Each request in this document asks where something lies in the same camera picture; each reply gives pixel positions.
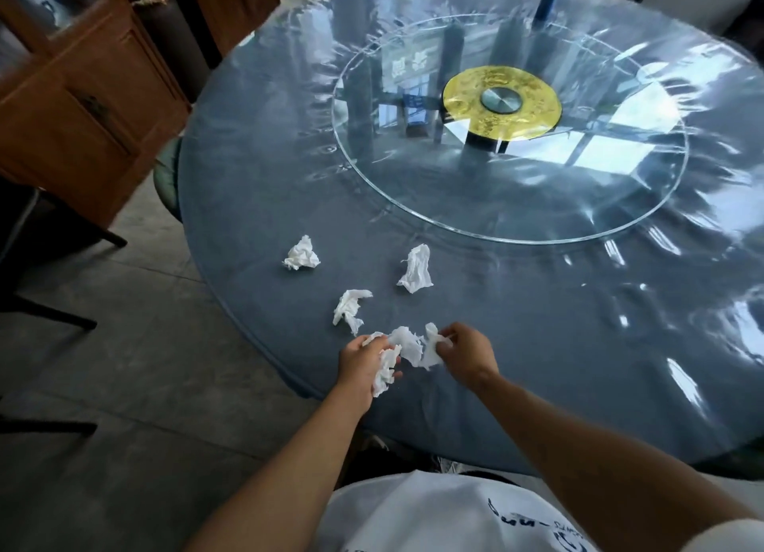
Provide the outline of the person's left hand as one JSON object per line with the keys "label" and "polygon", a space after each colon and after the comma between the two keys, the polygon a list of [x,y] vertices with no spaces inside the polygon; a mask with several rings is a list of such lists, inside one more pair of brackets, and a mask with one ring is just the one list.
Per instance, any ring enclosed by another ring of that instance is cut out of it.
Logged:
{"label": "person's left hand", "polygon": [[393,350],[386,334],[359,335],[339,353],[335,391],[358,416],[364,415],[374,399],[374,383],[382,366],[381,356]]}

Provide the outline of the person's right hand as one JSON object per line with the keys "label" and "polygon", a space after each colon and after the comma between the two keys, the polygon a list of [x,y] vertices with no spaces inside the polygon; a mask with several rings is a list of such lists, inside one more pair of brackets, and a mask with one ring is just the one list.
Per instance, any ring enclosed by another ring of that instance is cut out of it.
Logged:
{"label": "person's right hand", "polygon": [[439,331],[435,349],[447,370],[463,386],[475,392],[485,382],[500,376],[489,339],[477,329],[453,323]]}

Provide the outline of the white tissue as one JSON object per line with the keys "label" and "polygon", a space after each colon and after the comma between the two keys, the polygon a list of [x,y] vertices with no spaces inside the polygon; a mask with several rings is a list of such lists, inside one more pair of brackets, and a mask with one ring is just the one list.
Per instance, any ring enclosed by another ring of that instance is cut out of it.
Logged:
{"label": "white tissue", "polygon": [[345,291],[333,311],[332,324],[337,326],[341,321],[344,321],[349,326],[353,337],[358,336],[359,330],[364,324],[364,321],[357,317],[360,302],[371,297],[373,297],[373,293],[366,289]]}
{"label": "white tissue", "polygon": [[361,373],[364,384],[376,399],[395,383],[402,345],[392,336],[374,332],[361,337]]}
{"label": "white tissue", "polygon": [[432,287],[433,280],[429,273],[430,257],[428,245],[420,244],[412,248],[406,259],[406,272],[398,280],[397,286],[404,287],[409,294]]}
{"label": "white tissue", "polygon": [[312,240],[308,235],[303,235],[282,261],[282,265],[285,268],[295,271],[301,268],[316,268],[319,264],[320,258],[314,252]]}
{"label": "white tissue", "polygon": [[441,339],[439,329],[434,323],[425,325],[425,335],[415,335],[408,327],[401,326],[391,332],[400,336],[403,349],[400,357],[415,368],[430,371],[443,361],[436,352],[435,345]]}

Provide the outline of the person's right forearm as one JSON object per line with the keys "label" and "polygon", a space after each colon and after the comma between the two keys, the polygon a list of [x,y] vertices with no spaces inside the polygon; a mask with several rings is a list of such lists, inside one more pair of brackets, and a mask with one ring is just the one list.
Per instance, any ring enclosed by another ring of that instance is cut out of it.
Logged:
{"label": "person's right forearm", "polygon": [[764,552],[764,518],[689,465],[575,418],[479,369],[468,387],[602,552],[681,552],[724,528],[714,550]]}

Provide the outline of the person's left forearm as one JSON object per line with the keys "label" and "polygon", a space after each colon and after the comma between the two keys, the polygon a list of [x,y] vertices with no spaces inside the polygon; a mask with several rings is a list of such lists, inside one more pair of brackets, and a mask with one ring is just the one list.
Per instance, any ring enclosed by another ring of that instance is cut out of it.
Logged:
{"label": "person's left forearm", "polygon": [[372,398],[370,385],[337,384],[183,552],[306,552]]}

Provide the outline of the white printed t-shirt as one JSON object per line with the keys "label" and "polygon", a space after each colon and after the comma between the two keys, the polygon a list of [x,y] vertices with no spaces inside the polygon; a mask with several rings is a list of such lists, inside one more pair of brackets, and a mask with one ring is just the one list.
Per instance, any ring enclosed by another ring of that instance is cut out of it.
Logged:
{"label": "white printed t-shirt", "polygon": [[308,551],[598,552],[535,492],[422,471],[337,490]]}

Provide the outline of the round glass turntable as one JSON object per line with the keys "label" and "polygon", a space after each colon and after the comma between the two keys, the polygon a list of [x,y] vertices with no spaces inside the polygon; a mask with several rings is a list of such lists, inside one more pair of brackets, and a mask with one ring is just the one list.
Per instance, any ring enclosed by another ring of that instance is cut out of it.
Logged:
{"label": "round glass turntable", "polygon": [[[557,93],[561,118],[532,140],[468,132],[442,105],[454,75],[507,65]],[[441,16],[369,38],[332,96],[349,165],[426,223],[499,243],[603,237],[660,209],[688,161],[678,102],[633,53],[514,14]]]}

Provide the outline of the gold turntable base disc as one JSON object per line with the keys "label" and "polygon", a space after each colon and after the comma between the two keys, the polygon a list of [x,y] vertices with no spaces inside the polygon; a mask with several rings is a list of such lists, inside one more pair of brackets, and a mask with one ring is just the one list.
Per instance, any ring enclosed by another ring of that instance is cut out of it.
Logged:
{"label": "gold turntable base disc", "polygon": [[554,89],[541,78],[507,65],[483,65],[454,75],[444,85],[442,105],[455,122],[484,139],[532,140],[561,118]]}

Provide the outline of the black metal stand legs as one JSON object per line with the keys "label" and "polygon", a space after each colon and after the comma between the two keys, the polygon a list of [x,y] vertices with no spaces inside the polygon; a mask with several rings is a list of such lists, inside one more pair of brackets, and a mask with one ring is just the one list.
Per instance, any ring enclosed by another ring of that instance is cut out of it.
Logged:
{"label": "black metal stand legs", "polygon": [[[35,209],[42,201],[80,219],[82,225],[87,227],[98,241],[106,241],[117,249],[124,248],[128,244],[126,239],[110,229],[100,227],[78,214],[52,192],[37,186],[13,182],[0,175],[0,314],[22,314],[78,327],[83,331],[92,331],[97,327],[97,321],[42,305],[17,292],[18,279],[24,266],[21,255],[15,255],[14,251],[24,233],[24,228],[29,224]],[[57,433],[88,438],[97,429],[98,424],[95,422],[12,418],[0,411],[0,435]]]}

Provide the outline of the dark chair back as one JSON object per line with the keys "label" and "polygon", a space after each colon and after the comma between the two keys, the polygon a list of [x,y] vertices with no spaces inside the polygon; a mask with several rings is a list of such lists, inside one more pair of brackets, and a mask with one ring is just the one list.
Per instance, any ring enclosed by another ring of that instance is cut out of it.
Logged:
{"label": "dark chair back", "polygon": [[196,103],[211,73],[176,0],[137,0],[132,7],[189,103]]}

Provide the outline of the brown wooden door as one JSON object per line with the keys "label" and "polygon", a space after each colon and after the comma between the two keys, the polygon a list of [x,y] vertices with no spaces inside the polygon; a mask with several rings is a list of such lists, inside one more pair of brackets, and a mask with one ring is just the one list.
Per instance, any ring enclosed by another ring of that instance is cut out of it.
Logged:
{"label": "brown wooden door", "polygon": [[222,57],[264,24],[281,0],[196,0]]}

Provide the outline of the brown wooden cabinet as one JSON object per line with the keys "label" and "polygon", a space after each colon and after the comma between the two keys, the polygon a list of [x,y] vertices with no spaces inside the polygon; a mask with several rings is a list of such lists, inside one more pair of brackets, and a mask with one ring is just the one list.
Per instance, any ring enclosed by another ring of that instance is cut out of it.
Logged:
{"label": "brown wooden cabinet", "polygon": [[129,0],[0,0],[0,175],[107,228],[191,105]]}

